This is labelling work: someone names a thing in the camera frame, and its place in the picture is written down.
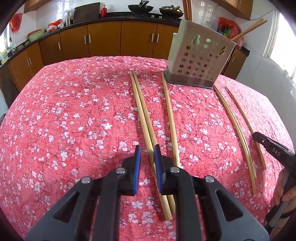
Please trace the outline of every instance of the table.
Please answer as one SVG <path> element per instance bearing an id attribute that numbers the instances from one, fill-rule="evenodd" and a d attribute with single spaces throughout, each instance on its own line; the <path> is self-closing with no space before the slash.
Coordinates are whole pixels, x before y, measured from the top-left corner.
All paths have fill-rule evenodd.
<path id="1" fill-rule="evenodd" d="M 79 179 L 105 176 L 140 144 L 139 191 L 121 197 L 120 239 L 176 239 L 174 220 L 165 221 L 160 209 L 130 79 L 134 70 L 162 154 L 172 157 L 161 82 L 165 67 L 166 60 L 151 58 L 84 58 L 45 66 L 26 85 L 0 127 L 0 207 L 22 237 Z M 291 150 L 292 141 L 265 96 L 221 75 L 215 84 L 251 149 L 257 194 L 251 194 L 240 142 L 215 92 L 168 84 L 182 167 L 194 176 L 214 176 L 263 223 L 282 167 L 263 150 L 263 171 L 250 131 L 224 86 L 255 131 Z"/>

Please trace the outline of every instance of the chopstick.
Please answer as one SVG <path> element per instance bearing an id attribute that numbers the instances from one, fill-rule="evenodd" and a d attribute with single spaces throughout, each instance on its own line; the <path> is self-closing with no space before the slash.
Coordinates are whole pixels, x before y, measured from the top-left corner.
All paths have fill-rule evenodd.
<path id="1" fill-rule="evenodd" d="M 144 140 L 145 140 L 145 144 L 146 144 L 146 148 L 147 148 L 147 152 L 148 152 L 148 155 L 149 155 L 149 160 L 150 160 L 150 164 L 151 164 L 151 168 L 152 168 L 152 172 L 153 172 L 153 177 L 154 177 L 156 187 L 157 187 L 156 168 L 155 168 L 155 163 L 154 163 L 154 150 L 153 150 L 153 146 L 152 146 L 152 142 L 151 142 L 151 139 L 150 139 L 148 126 L 147 126 L 147 123 L 146 123 L 144 111 L 143 111 L 143 108 L 142 108 L 139 92 L 138 92 L 138 89 L 137 89 L 137 85 L 136 85 L 133 73 L 131 73 L 131 81 L 132 81 L 132 85 L 133 85 L 133 92 L 134 92 L 135 99 L 136 99 L 139 118 L 140 118 L 141 127 L 142 127 L 142 131 L 143 131 L 143 135 L 144 135 Z M 167 196 L 161 195 L 159 193 L 158 187 L 157 187 L 157 192 L 158 192 L 158 196 L 159 196 L 159 199 L 160 199 L 160 204 L 161 204 L 161 207 L 163 209 L 165 219 L 166 220 L 172 220 L 173 217 L 172 217 L 172 214 L 171 214 L 171 210 L 170 210 L 170 206 L 169 206 L 169 203 L 168 203 Z"/>
<path id="2" fill-rule="evenodd" d="M 248 166 L 248 170 L 249 170 L 249 175 L 250 175 L 250 181 L 251 181 L 251 188 L 252 188 L 252 194 L 256 194 L 256 185 L 255 185 L 255 178 L 256 178 L 256 172 L 255 172 L 255 168 L 253 166 L 253 161 L 251 158 L 251 154 L 250 154 L 250 150 L 249 147 L 247 145 L 246 139 L 242 133 L 242 129 L 240 128 L 232 110 L 230 109 L 228 103 L 226 102 L 224 96 L 221 94 L 221 92 L 217 89 L 217 87 L 215 85 L 213 85 L 213 89 L 216 92 L 217 96 L 219 97 L 220 101 L 222 102 L 224 108 L 226 109 L 231 122 L 239 136 L 239 140 L 241 142 L 243 151 L 244 151 L 244 155 L 246 157 L 246 161 L 247 161 L 247 166 Z"/>
<path id="3" fill-rule="evenodd" d="M 161 76 L 163 79 L 163 89 L 165 92 L 165 101 L 166 101 L 167 110 L 168 110 L 168 121 L 170 123 L 170 137 L 172 139 L 174 162 L 175 162 L 175 166 L 180 167 L 181 164 L 180 164 L 180 156 L 179 156 L 179 148 L 178 148 L 178 139 L 176 134 L 176 127 L 175 127 L 172 105 L 170 102 L 170 95 L 168 93 L 168 87 L 166 85 L 165 75 L 163 74 L 163 72 L 161 72 Z"/>
<path id="4" fill-rule="evenodd" d="M 188 20 L 188 7 L 187 7 L 187 0 L 182 0 L 183 3 L 183 11 L 184 11 L 184 19 Z"/>
<path id="5" fill-rule="evenodd" d="M 251 25 L 249 28 L 247 28 L 245 31 L 243 31 L 242 33 L 240 33 L 239 35 L 235 36 L 234 38 L 232 38 L 231 40 L 233 42 L 238 41 L 241 37 L 243 37 L 244 35 L 246 35 L 247 33 L 253 31 L 254 29 L 260 27 L 261 25 L 267 23 L 267 20 L 260 20 L 257 21 L 256 23 L 254 23 L 253 25 Z"/>
<path id="6" fill-rule="evenodd" d="M 143 112 L 144 112 L 146 124 L 147 124 L 148 131 L 149 131 L 149 136 L 150 136 L 151 143 L 152 143 L 152 147 L 154 147 L 157 144 L 157 139 L 156 139 L 156 136 L 155 136 L 155 133 L 154 133 L 154 130 L 153 130 L 153 126 L 152 126 L 152 123 L 151 123 L 151 120 L 150 120 L 150 117 L 149 117 L 148 109 L 147 109 L 145 99 L 144 99 L 144 96 L 143 96 L 143 93 L 142 93 L 142 90 L 141 90 L 141 87 L 140 87 L 140 84 L 139 84 L 139 81 L 138 81 L 138 77 L 137 77 L 135 72 L 133 72 L 133 76 L 134 76 L 135 83 L 136 83 L 137 90 L 138 90 L 138 94 L 139 94 L 139 97 L 140 97 L 142 109 L 143 109 Z M 174 199 L 173 195 L 167 195 L 166 197 L 167 197 L 168 203 L 170 205 L 171 213 L 175 214 L 176 213 L 176 203 L 175 203 L 175 199 Z"/>
<path id="7" fill-rule="evenodd" d="M 254 133 L 254 130 L 246 116 L 246 114 L 244 113 L 241 105 L 239 104 L 239 102 L 236 100 L 236 98 L 234 97 L 234 95 L 231 93 L 231 91 L 225 86 L 225 89 L 227 90 L 228 94 L 230 95 L 230 97 L 233 99 L 234 103 L 236 104 L 237 108 L 239 109 L 239 111 L 241 112 L 245 122 L 247 123 L 250 131 L 251 131 L 251 134 Z M 262 163 L 262 166 L 263 166 L 263 170 L 266 170 L 266 164 L 265 164 L 265 161 L 264 161 L 264 157 L 263 157 L 263 154 L 262 154 L 262 151 L 261 151 L 261 148 L 260 148 L 260 145 L 258 142 L 255 142 L 256 143 L 256 146 L 257 146 L 257 149 L 259 151 L 259 155 L 260 155 L 260 159 L 261 159 L 261 163 Z"/>

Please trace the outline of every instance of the frying pan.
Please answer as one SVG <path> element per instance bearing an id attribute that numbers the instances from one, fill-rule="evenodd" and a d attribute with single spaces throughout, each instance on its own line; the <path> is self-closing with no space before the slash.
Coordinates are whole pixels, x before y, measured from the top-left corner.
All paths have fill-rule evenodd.
<path id="1" fill-rule="evenodd" d="M 132 11 L 135 14 L 145 14 L 152 11 L 152 6 L 147 6 L 146 4 L 149 3 L 149 1 L 141 1 L 140 4 L 132 4 L 128 5 L 128 9 Z"/>
<path id="2" fill-rule="evenodd" d="M 161 7 L 159 11 L 162 15 L 175 17 L 175 18 L 180 18 L 184 14 L 180 10 L 180 6 L 174 7 L 174 5 Z"/>

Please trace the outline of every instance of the human hand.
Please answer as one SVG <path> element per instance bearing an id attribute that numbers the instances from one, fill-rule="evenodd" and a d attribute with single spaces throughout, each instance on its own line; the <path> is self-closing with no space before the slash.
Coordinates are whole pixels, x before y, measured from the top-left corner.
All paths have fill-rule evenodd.
<path id="1" fill-rule="evenodd" d="M 281 199 L 283 202 L 290 201 L 292 199 L 296 199 L 296 186 L 291 188 L 284 196 L 284 187 L 282 185 L 282 180 L 284 178 L 284 169 L 279 173 L 279 178 L 276 183 L 276 187 L 274 189 L 274 195 L 273 198 L 270 200 L 270 206 L 271 208 L 275 205 L 279 205 Z"/>

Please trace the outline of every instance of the window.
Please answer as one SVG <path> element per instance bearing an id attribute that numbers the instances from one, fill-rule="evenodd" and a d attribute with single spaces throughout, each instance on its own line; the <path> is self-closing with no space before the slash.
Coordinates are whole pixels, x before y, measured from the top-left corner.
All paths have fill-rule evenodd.
<path id="1" fill-rule="evenodd" d="M 8 48 L 9 45 L 9 24 L 4 29 L 3 33 L 0 35 L 0 52 L 5 48 Z"/>
<path id="2" fill-rule="evenodd" d="M 276 13 L 273 38 L 267 57 L 288 72 L 291 79 L 296 80 L 296 36 L 282 14 Z"/>

